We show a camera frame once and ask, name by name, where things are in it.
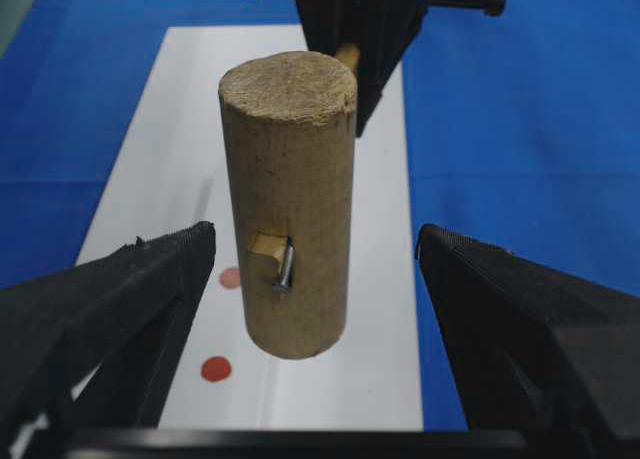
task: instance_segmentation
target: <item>metal nail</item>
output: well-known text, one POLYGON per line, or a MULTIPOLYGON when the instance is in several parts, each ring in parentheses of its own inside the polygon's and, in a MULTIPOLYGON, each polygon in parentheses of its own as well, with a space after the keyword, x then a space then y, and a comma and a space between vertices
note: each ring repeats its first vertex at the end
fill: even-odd
POLYGON ((291 272, 293 270, 294 252, 291 243, 287 244, 284 261, 282 261, 282 268, 280 269, 280 279, 271 285, 274 291, 289 292, 291 290, 291 272))

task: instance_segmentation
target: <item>wooden cylinder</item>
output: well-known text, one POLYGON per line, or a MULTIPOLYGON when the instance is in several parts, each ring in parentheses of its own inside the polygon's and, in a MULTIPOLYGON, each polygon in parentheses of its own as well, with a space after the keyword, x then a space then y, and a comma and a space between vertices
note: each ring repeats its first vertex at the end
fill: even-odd
POLYGON ((356 80, 338 60, 285 52, 221 79, 245 322, 282 358, 331 347, 347 305, 356 80), (273 286, 294 250, 288 292, 273 286))

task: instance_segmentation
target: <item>blue tablecloth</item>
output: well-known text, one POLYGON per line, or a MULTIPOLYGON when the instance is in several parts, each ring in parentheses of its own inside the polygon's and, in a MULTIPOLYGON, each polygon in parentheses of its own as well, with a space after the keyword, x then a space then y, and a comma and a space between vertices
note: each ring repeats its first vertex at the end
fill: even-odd
MULTIPOLYGON (((0 286, 71 266, 165 30, 292 0, 37 0, 0 59, 0 286)), ((640 0, 432 9, 404 61, 414 233, 433 222, 640 294, 640 0)), ((464 427, 417 274, 424 422, 464 427)))

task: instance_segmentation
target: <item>cork-like cylinder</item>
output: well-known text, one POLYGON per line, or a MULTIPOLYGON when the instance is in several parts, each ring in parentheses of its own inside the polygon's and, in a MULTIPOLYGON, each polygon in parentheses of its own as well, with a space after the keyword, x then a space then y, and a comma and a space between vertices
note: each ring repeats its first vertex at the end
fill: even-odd
POLYGON ((356 79, 340 61, 285 52, 220 81, 245 322, 282 358, 331 347, 346 320, 356 79), (273 287, 287 244, 289 292, 273 287))

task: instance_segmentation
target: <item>red circle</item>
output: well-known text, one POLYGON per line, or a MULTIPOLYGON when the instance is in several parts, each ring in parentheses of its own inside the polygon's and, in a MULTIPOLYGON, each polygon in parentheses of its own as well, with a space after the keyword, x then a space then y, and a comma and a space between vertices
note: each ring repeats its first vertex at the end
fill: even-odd
POLYGON ((237 267, 227 267, 220 274, 220 284, 225 289, 235 289, 240 287, 240 269, 237 267))
POLYGON ((231 375, 231 363, 226 357, 210 357, 202 364, 200 374, 209 382, 222 381, 231 375))

